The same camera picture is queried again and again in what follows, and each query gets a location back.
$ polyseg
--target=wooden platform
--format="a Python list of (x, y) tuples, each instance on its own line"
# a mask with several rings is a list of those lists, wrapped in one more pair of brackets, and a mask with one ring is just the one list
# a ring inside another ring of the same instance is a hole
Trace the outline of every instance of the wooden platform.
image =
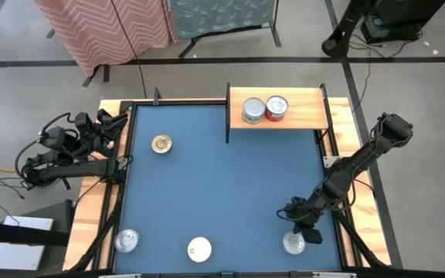
[[(248, 124), (242, 117), (243, 103), (251, 97), (264, 103), (271, 96), (284, 97), (288, 109), (284, 119), (272, 122), (265, 117), (258, 124)], [(328, 128), (324, 101), (320, 88), (230, 88), (230, 128), (242, 129), (325, 129)]]
[[(314, 90), (318, 89), (305, 89), (309, 93), (314, 94)], [(102, 100), (100, 102), (100, 108), (105, 109), (112, 116), (118, 115), (120, 104), (122, 100)], [(146, 101), (152, 102), (153, 100), (134, 100), (134, 101)], [(332, 121), (335, 129), (335, 136), (338, 142), (339, 154), (341, 156), (352, 155), (356, 150), (360, 148), (360, 141), (358, 139), (358, 133), (356, 131), (355, 122), (351, 113), (351, 108), (346, 97), (330, 97), (329, 105), (331, 108)], [(313, 123), (310, 126), (317, 124), (318, 120), (311, 120)], [(326, 121), (324, 120), (324, 127), (327, 128)], [(124, 128), (121, 134), (120, 149), (118, 154), (124, 153), (124, 147), (127, 139), (128, 124)], [(83, 194), (91, 185), (96, 181), (96, 178), (84, 178), (80, 194)], [(369, 174), (367, 172), (358, 176), (358, 180), (363, 181), (370, 185)], [(70, 234), (70, 240), (68, 243), (68, 249), (66, 251), (65, 262), (63, 264), (63, 270), (68, 270), (74, 266), (80, 257), (87, 251), (88, 247), (92, 243), (93, 239), (97, 235), (97, 229), (99, 226), (100, 210), (104, 200), (104, 194), (106, 191), (105, 184), (98, 184), (87, 195), (85, 195), (76, 208), (75, 218), (73, 220), (73, 227)], [(382, 231), (382, 225), (377, 211), (375, 199), (373, 197), (370, 188), (357, 183), (356, 185), (357, 201), (352, 208), (353, 219), (355, 222), (355, 228), (358, 234), (363, 238), (367, 246), (374, 252), (374, 254), (384, 263), (390, 264), (389, 254), (387, 251), (386, 240), (384, 238), (384, 232)], [(117, 186), (113, 187), (110, 199), (111, 212), (114, 203), (116, 202)], [(348, 245), (349, 237), (344, 230), (342, 230), (343, 239), (345, 245)], [(101, 258), (99, 267), (107, 267), (107, 255), (110, 247), (110, 235), (104, 240), (104, 244), (101, 249)], [(352, 249), (346, 248), (348, 254), (348, 265), (354, 266), (352, 259)]]

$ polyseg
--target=wooden table frame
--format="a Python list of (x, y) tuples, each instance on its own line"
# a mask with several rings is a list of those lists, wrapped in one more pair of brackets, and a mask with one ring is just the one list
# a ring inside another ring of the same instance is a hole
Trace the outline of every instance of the wooden table frame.
[[(329, 128), (325, 131), (317, 131), (316, 138), (323, 145), (323, 151), (326, 155), (341, 155), (349, 156), (360, 148), (358, 135), (356, 133), (355, 124), (351, 115), (350, 106), (347, 98), (327, 98), (325, 88), (321, 86), (323, 93), (323, 100), (325, 106), (325, 113), (328, 115)], [(221, 99), (170, 99), (158, 100), (160, 105), (181, 105), (183, 103), (197, 104), (197, 103), (216, 103), (224, 105), (226, 98)], [(118, 115), (120, 110), (124, 110), (133, 103), (140, 105), (152, 105), (154, 100), (102, 100), (100, 108), (105, 109), (111, 115)], [(127, 111), (129, 114), (128, 125), (125, 127), (117, 146), (118, 155), (128, 154), (131, 146), (132, 137), (127, 138), (127, 135), (132, 136), (132, 132), (128, 132), (134, 127), (134, 111)], [(370, 184), (367, 172), (363, 172), (357, 177), (359, 181)], [(85, 178), (83, 180), (80, 194), (83, 194), (90, 188), (97, 178)], [(114, 203), (116, 202), (118, 192), (124, 188), (118, 185), (106, 186), (105, 184), (98, 184), (95, 188), (90, 190), (78, 204), (76, 214), (73, 221), (73, 228), (70, 234), (70, 241), (66, 251), (65, 263), (63, 269), (67, 270), (72, 267), (78, 259), (87, 251), (90, 243), (97, 235), (98, 228), (101, 223), (104, 223), (105, 218), (111, 212)], [(386, 240), (382, 231), (382, 226), (377, 211), (376, 203), (370, 188), (364, 185), (356, 185), (357, 201), (350, 212), (346, 213), (347, 219), (352, 219), (355, 225), (355, 230), (365, 241), (367, 246), (377, 255), (377, 257), (386, 264), (390, 264), (389, 254), (387, 252)], [(352, 246), (348, 234), (336, 222), (335, 228), (337, 230), (337, 239), (340, 242), (340, 258), (343, 266), (366, 266), (367, 263), (364, 258), (358, 253), (358, 250)], [(111, 233), (109, 231), (106, 239), (100, 247), (100, 252), (97, 252), (94, 261), (89, 265), (89, 268), (103, 269), (112, 267), (114, 264), (114, 247), (111, 245)]]

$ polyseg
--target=pink striped fabric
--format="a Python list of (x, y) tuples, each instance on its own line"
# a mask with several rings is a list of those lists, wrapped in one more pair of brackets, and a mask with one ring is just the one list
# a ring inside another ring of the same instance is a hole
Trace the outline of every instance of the pink striped fabric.
[[(35, 0), (87, 76), (134, 58), (110, 0)], [(114, 0), (137, 54), (177, 41), (168, 0)]]

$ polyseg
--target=blue table surface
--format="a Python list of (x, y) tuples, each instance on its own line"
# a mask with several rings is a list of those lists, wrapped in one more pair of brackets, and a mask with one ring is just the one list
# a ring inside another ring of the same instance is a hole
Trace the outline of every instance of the blue table surface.
[[(276, 217), (293, 196), (308, 197), (324, 177), (313, 131), (231, 130), (224, 107), (138, 107), (122, 229), (141, 241), (117, 253), (115, 273), (218, 273), (339, 270), (331, 216), (316, 227), (324, 241), (287, 254), (293, 223)], [(172, 152), (152, 138), (167, 134)], [(212, 254), (189, 259), (187, 246), (205, 236)]]

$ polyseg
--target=gray floor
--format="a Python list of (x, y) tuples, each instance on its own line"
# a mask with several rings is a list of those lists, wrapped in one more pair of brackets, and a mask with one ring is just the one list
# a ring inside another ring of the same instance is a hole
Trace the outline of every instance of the gray floor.
[[(340, 18), (348, 0), (333, 0)], [(278, 30), (282, 48), (269, 29), (203, 39), (189, 54), (197, 57), (325, 56), (321, 41), (331, 32), (322, 0), (281, 1)], [(0, 12), (0, 61), (71, 59), (59, 36), (45, 37), (49, 23), (32, 1), (7, 1)], [(427, 24), (424, 37), (399, 56), (445, 56), (445, 4)], [(175, 58), (187, 45), (149, 49), (142, 58)], [(383, 53), (396, 51), (386, 44)], [(367, 56), (350, 51), (350, 56)], [(332, 97), (349, 97), (341, 64), (258, 63), (143, 66), (148, 94), (157, 86), (163, 97), (223, 97), (226, 82), (235, 86), (318, 86), (326, 83)], [(445, 63), (373, 64), (362, 107), (371, 127), (383, 111), (411, 121), (415, 136), (402, 150), (379, 161), (399, 250), (405, 268), (445, 271)], [(352, 64), (362, 92), (367, 64)], [(12, 168), (16, 153), (40, 128), (62, 112), (94, 114), (101, 99), (142, 98), (136, 66), (111, 67), (110, 82), (102, 69), (88, 88), (80, 68), (0, 68), (0, 167)], [(0, 203), (14, 215), (76, 199), (80, 179), (67, 192), (62, 185), (22, 192), (0, 187)], [(5, 213), (0, 209), (0, 221)]]

